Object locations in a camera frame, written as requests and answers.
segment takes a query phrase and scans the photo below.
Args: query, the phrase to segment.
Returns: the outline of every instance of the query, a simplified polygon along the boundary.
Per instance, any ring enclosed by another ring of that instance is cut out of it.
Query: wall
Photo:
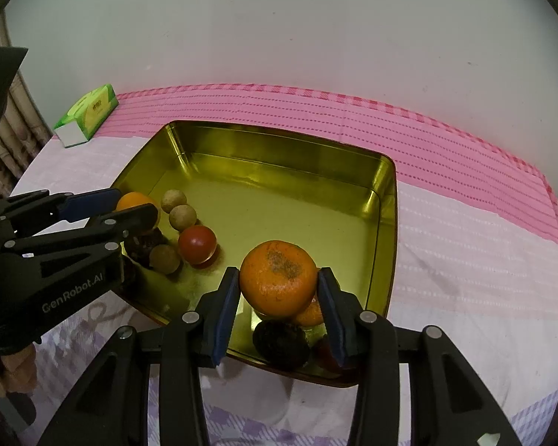
[[[468,130],[558,194],[558,17],[545,0],[12,0],[6,17],[50,124],[106,82],[296,85]]]

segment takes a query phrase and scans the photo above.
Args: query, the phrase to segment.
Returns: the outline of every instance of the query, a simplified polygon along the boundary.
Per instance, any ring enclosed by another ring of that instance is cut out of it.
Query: human hand
[[[37,385],[35,346],[25,347],[12,356],[0,357],[4,372],[0,376],[0,397],[7,392],[31,392]]]

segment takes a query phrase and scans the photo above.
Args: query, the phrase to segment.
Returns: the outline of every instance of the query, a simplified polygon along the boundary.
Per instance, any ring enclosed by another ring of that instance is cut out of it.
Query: rectangular tray
[[[394,164],[384,155],[286,130],[181,121],[161,129],[113,185],[157,202],[168,189],[184,191],[221,247],[219,259],[204,270],[185,264],[165,277],[138,267],[137,286],[120,295],[159,323],[193,310],[204,293],[217,289],[227,266],[239,268],[248,251],[270,239],[304,248],[317,266],[330,266],[362,306],[387,312],[397,200]],[[159,229],[177,240],[165,213]],[[304,381],[337,387],[356,382],[312,360],[295,372],[275,370],[252,345],[259,321],[242,297],[228,356]],[[326,333],[324,325],[305,331],[311,345]]]

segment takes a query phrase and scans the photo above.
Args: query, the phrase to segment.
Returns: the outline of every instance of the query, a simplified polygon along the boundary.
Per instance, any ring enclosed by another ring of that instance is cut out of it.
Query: purple plaid fabric
[[[78,316],[70,317],[46,335],[45,342],[37,351],[38,388],[33,394],[38,411],[43,408],[46,417],[38,415],[36,422],[21,435],[21,441],[26,445],[37,443],[58,405],[106,342],[92,324]],[[150,446],[159,445],[158,385],[159,376],[153,374],[149,381],[147,405]],[[538,446],[542,442],[557,402],[558,390],[512,417],[510,423],[524,446]],[[50,411],[46,411],[48,406],[51,406]],[[213,446],[347,444],[346,439],[302,435],[267,426],[208,404],[205,404],[205,417]],[[409,441],[400,442],[399,446],[409,446]]]

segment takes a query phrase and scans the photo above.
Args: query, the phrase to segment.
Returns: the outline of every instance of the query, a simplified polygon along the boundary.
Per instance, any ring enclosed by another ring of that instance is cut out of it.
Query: curtain
[[[0,15],[0,47],[9,47],[4,13]],[[51,138],[37,111],[20,72],[7,96],[0,119],[0,196],[9,196],[16,182],[41,148]]]

